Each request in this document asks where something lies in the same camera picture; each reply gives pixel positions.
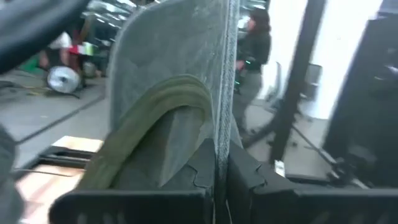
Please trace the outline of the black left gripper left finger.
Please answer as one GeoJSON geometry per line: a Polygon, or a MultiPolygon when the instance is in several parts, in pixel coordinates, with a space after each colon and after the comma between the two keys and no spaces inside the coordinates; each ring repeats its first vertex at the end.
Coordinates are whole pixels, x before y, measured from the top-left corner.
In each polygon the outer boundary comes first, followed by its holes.
{"type": "Polygon", "coordinates": [[[54,201],[53,224],[212,224],[215,147],[206,139],[160,189],[72,190],[54,201]]]}

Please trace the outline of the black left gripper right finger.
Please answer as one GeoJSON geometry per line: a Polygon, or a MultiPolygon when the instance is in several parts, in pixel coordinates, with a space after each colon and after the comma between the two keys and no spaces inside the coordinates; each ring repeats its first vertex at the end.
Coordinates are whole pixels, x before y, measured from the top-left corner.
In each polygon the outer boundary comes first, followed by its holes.
{"type": "Polygon", "coordinates": [[[292,182],[235,143],[229,147],[233,223],[397,223],[396,189],[336,188],[292,182]]]}

